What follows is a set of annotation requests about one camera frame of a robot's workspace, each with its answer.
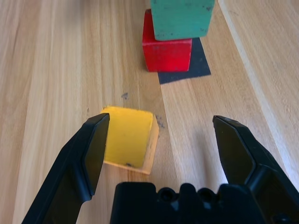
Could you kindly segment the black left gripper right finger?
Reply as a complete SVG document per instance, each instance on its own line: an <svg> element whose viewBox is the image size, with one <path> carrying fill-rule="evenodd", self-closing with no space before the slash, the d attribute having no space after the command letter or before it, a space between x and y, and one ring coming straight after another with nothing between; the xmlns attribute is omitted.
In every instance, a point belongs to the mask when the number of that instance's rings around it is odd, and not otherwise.
<svg viewBox="0 0 299 224"><path fill-rule="evenodd" d="M299 192L272 154L238 121L215 115L213 124L228 183L245 184L268 223L297 224Z"/></svg>

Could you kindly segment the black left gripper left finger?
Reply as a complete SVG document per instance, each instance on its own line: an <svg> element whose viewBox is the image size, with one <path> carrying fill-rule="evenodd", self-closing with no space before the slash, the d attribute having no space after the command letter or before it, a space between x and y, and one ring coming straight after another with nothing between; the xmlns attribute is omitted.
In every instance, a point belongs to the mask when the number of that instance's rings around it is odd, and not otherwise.
<svg viewBox="0 0 299 224"><path fill-rule="evenodd" d="M90 117L60 150L24 224L74 224L95 194L103 165L109 114Z"/></svg>

